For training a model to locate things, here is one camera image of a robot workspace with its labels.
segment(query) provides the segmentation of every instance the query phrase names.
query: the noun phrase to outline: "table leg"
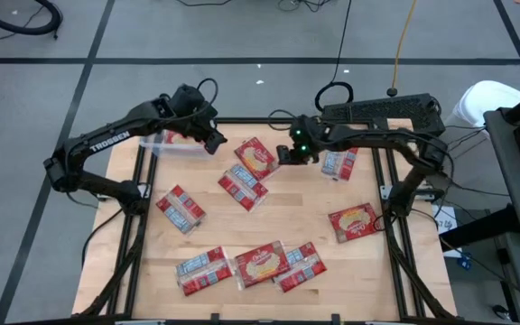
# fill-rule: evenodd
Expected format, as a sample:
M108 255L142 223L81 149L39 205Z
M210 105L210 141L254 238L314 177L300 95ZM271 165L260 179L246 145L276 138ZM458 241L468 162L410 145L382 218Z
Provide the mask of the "table leg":
M503 235L506 232L520 232L519 220L512 205L484 218L440 234L440 238L454 248L465 246L479 240ZM443 252L450 247L441 243Z

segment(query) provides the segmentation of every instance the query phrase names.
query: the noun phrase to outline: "white object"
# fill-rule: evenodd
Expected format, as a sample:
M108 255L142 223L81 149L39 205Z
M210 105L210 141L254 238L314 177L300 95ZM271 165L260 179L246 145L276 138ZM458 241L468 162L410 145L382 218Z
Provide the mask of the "white object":
M438 204L432 205L432 214L437 213L438 209ZM455 216L455 209L453 207L442 207L441 212L434 216L434 219L437 220L437 224L439 224L439 235L457 227L457 216ZM460 258L460 253L454 249L444 252L443 254L445 257Z
M440 139L449 144L463 135L477 130L449 127L482 127L483 115L499 107L514 107L520 102L520 91L496 81L480 81L469 88L452 114L445 120L447 130ZM449 145L453 149L459 142ZM497 157L486 130L478 132L450 151L455 162L454 181L461 186L506 193L506 185L498 166Z

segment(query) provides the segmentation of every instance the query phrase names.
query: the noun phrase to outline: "black metal frame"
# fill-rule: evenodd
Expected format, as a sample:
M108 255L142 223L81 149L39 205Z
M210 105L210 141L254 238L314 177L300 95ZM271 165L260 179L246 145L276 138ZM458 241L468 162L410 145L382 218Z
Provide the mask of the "black metal frame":
M224 117L224 118L218 118L217 122L219 124L267 124L268 119L263 117L249 117L249 118L234 118L234 117ZM274 124L288 124L291 123L292 120L290 118L272 118L270 120L271 123ZM385 120L378 119L349 119L349 122L351 124L359 124L359 125L366 125L369 129L376 128L376 127L386 127ZM377 190L379 198L381 199L381 205L385 205L385 200L382 199L382 195L380 192L380 187L385 185L385 178L383 174L383 166L380 161L380 154L379 150L376 148L371 149L372 155L373 155L373 164L375 165L375 173L376 173L376 182L377 182ZM136 161L135 161L135 168L134 168L134 175L133 175L133 181L136 183L139 183L141 179L142 169L144 165L144 157L145 157L145 149L143 147L139 147ZM398 174L396 171L396 164L395 164L395 157L392 152L392 150L386 150L386 159L388 163L388 170L390 173L390 178L392 183L396 183L398 181ZM146 184L152 188L153 180L155 178L155 169L158 161L157 153L152 152L149 168L148 168L148 175L147 175L147 182ZM140 221L138 225L138 232L137 236L140 236L142 240L142 247L144 245L144 234L145 229L147 225L147 218L148 218L149 209L146 210L146 212L139 216ZM122 235L120 238L119 243L119 249L117 253L116 258L116 268L120 266L124 260L124 257L126 256L127 247L129 244L129 238L130 233L132 230L132 220L133 216L126 216L124 221L124 227L122 229ZM392 223L389 218L383 218L385 222L385 237L387 239L387 242L395 237L395 232L392 227ZM416 271L416 266L414 263L414 256L413 256L413 247L411 244L411 238L410 233L408 230L408 225L405 218L399 218L399 226L401 230L402 235L402 244L404 248L404 253L406 256L407 262L410 264L412 269ZM417 323L417 324L440 324L440 323L447 323L447 324L478 324L483 325L485 323L482 322L473 322L473 321L464 321L464 320L444 320L444 319L434 319L434 318L426 318L425 312L424 312L424 305L423 305L423 299L421 298L421 295L412 287L413 292L413 298L414 298L414 307L416 311L416 316L410 316L407 312L406 307L406 299L404 296L404 287L403 287L403 280L401 276L401 266L397 262L396 258L393 255L389 255L390 258L390 264L391 264L391 271L393 275L393 283L395 285L395 297L396 297L396 306L398 309L399 319L401 322L407 322L407 323ZM15 324L23 324L23 325L41 325L41 324L54 324L54 325L67 325L67 324L115 324L117 321L123 321L123 320L132 320L132 312L134 308L134 302L135 302L135 294L136 294L136 288L137 288L137 281L139 276L139 268L141 265L141 259L142 259L142 251L140 248L140 252L137 255L136 259L131 264L131 273L129 278L129 286L128 290L125 296L125 307L123 313L116 313L116 306L117 306L117 300L119 296L119 285L115 288L114 293L110 297L108 303L107 303L107 313L106 315L100 315L100 316L76 316L71 319L63 319L63 320L40 320L40 321L32 321L32 322L22 322L22 323L15 323ZM346 324L366 324L367 321L340 321L340 315L338 314L331 314L330 315L330 321L324 320L324 321L315 321L315 320L220 320L220 316L217 313L212 313L210 315L209 320L165 320L165 323L167 325L169 324L194 324L194 325L203 325L203 324L210 324L210 325L219 325L219 324L272 324L272 325L296 325L296 324L311 324L311 325L340 325Z

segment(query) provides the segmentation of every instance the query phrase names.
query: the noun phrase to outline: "wooden table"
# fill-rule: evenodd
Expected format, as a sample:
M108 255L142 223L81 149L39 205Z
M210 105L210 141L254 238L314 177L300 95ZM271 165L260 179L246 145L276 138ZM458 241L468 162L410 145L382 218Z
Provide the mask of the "wooden table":
M410 121L391 120L389 125L410 126ZM248 213L218 185L222 173L238 162L234 149L247 138L257 136L275 155L278 144L290 144L292 140L287 132L273 131L267 125L219 125L218 130L228 143L208 160L165 156L158 162L134 318L208 320L216 312L222 320L330 320L332 313L339 313L343 320L398 320L385 235L375 233L338 244L327 218L331 212L367 202L378 215L381 213L371 150L358 151L348 183L323 177L320 164L281 167L264 182L269 190L265 201ZM114 147L107 167L109 179L132 178L137 145L136 138ZM380 155L389 184L384 151ZM399 153L395 161L399 175L404 177L411 166ZM175 184L180 184L208 213L189 236L184 236L154 206ZM417 201L414 207L432 214L429 203ZM117 209L114 201L101 203L95 227ZM91 241L74 312L85 309L112 275L123 219L114 220ZM455 313L434 223L413 212L408 225L418 274L445 309ZM395 233L399 233L396 223ZM178 288L174 266L186 259L220 245L234 257L275 240L282 240L287 250L311 241L328 271L288 293L280 293L270 281L239 291L235 278L190 297L184 297ZM408 313L414 315L410 283L404 273L403 279ZM123 310L126 286L124 280L119 311Z

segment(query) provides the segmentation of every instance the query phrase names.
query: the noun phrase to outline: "wooden tabletop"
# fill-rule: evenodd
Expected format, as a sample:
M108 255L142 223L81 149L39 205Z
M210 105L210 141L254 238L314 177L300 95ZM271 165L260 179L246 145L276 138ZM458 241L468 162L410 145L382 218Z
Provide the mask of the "wooden tabletop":
M410 121L390 120L389 125L408 127ZM219 125L218 130L228 143L222 144L214 156L165 156L158 161L134 318L208 320L216 312L222 320L330 320L332 313L339 313L343 320L398 320L385 235L375 233L338 244L327 217L331 212L367 202L380 215L371 150L359 149L349 182L325 178L320 164L282 166L263 182L269 190L265 201L246 212L218 185L223 172L238 163L234 149L256 136L275 156L278 144L292 141L287 132L276 132L267 125ZM136 138L113 148L106 174L109 179L132 178L137 145ZM384 151L380 155L385 181L390 184ZM399 153L395 160L399 175L404 177L411 166ZM201 226L188 236L155 207L155 202L175 184L181 185L208 213ZM414 208L432 214L429 203L416 201ZM118 209L114 201L100 203L94 227ZM112 275L123 219L118 217L92 239L74 312L85 309ZM455 313L434 223L413 212L408 225L418 274L445 309ZM223 246L233 258L275 240L281 240L286 250L311 241L328 271L287 293L279 292L270 281L239 291L236 279L228 278L185 297L176 283L174 266L211 248ZM408 312L414 315L410 284L404 273L403 278ZM123 310L126 284L124 280L119 311Z

